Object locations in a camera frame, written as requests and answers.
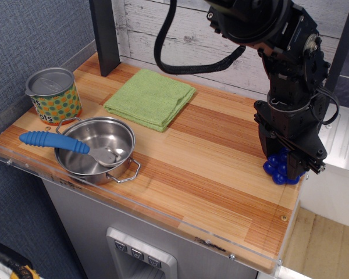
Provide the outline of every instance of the blue fabric wall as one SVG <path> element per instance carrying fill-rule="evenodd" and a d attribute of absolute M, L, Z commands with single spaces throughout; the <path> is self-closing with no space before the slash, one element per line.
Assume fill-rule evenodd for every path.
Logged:
<path fill-rule="evenodd" d="M 0 0 L 0 132 L 31 107 L 27 78 L 63 65 L 93 39 L 88 0 Z M 44 278 L 83 276 L 41 180 L 2 162 L 0 242 Z"/>

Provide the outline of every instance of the black metal post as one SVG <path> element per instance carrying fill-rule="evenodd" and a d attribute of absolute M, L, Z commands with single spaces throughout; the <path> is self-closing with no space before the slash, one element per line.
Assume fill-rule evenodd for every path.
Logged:
<path fill-rule="evenodd" d="M 111 0 L 89 0 L 99 68 L 106 77 L 120 64 Z"/>
<path fill-rule="evenodd" d="M 343 33 L 336 49 L 335 56 L 332 61 L 330 76 L 326 81 L 326 88 L 331 91 L 335 90 L 337 81 L 339 80 L 341 70 L 349 51 L 349 14 L 344 25 Z"/>

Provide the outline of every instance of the green towel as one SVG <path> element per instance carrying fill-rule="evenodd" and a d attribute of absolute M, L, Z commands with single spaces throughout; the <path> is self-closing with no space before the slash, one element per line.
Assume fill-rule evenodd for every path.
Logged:
<path fill-rule="evenodd" d="M 195 88 L 186 83 L 142 69 L 104 104 L 104 108 L 109 113 L 163 132 L 194 92 Z"/>

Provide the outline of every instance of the blue spoon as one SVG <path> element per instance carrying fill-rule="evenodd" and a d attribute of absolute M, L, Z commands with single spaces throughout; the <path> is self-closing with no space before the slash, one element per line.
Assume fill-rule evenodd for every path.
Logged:
<path fill-rule="evenodd" d="M 117 166 L 121 163 L 121 158 L 126 155 L 125 151 L 117 152 L 117 154 L 115 154 L 113 149 L 108 147 L 92 149 L 87 144 L 68 137 L 67 135 L 44 131 L 24 133 L 19 136 L 19 140 L 28 145 L 61 148 L 77 153 L 88 154 L 104 167 Z"/>

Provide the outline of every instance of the wooden floor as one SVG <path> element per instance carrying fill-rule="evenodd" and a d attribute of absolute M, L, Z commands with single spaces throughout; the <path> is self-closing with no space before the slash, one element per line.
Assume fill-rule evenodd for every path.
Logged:
<path fill-rule="evenodd" d="M 283 266 L 312 279 L 349 278 L 349 227 L 300 208 Z"/>

